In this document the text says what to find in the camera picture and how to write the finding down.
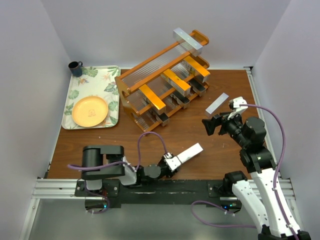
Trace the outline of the orange toothpaste box front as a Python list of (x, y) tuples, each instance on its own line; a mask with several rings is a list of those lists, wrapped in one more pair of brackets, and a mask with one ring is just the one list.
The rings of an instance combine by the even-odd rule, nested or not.
[(187, 69), (187, 71), (191, 75), (194, 75), (197, 78), (197, 80), (201, 83), (205, 83), (211, 75), (206, 68), (200, 65), (191, 56), (185, 57), (181, 63)]

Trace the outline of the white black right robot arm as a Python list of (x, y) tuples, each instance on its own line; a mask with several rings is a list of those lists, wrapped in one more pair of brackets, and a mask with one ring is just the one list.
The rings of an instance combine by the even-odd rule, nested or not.
[(254, 181), (259, 196), (250, 188), (242, 171), (226, 173), (222, 193), (236, 196), (246, 209), (258, 231), (260, 240), (309, 240), (292, 215), (282, 192), (276, 163), (271, 152), (264, 146), (265, 122), (258, 117), (242, 121), (240, 114), (225, 112), (202, 123), (210, 136), (217, 127), (219, 135), (228, 134), (241, 148), (240, 160)]

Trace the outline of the silver R&O charcoal toothpaste box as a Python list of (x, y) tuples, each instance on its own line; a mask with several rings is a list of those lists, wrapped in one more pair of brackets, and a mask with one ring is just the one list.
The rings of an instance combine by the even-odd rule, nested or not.
[(183, 109), (186, 109), (190, 104), (190, 100), (178, 91), (174, 91), (170, 96), (175, 99)]

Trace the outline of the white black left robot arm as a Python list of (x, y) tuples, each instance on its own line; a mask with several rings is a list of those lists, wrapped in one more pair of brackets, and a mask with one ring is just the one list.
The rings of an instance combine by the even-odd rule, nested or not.
[(125, 188), (140, 188), (156, 183), (164, 178), (172, 178), (179, 170), (181, 162), (171, 154), (165, 153), (157, 164), (148, 166), (131, 165), (122, 146), (86, 146), (82, 151), (82, 165), (76, 183), (75, 196), (103, 196), (114, 198)]

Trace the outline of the orange toothpaste box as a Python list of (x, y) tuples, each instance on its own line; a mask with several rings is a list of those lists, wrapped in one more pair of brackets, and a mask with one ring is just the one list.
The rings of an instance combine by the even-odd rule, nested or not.
[(161, 73), (161, 77), (184, 97), (190, 94), (191, 86), (178, 77), (172, 70), (165, 70)]
[(187, 71), (191, 75), (194, 75), (197, 78), (197, 80), (201, 83), (205, 83), (211, 75), (206, 68), (200, 65), (191, 56), (185, 57), (181, 63), (187, 69)]
[(166, 110), (166, 104), (146, 84), (142, 85), (139, 90), (158, 114)]

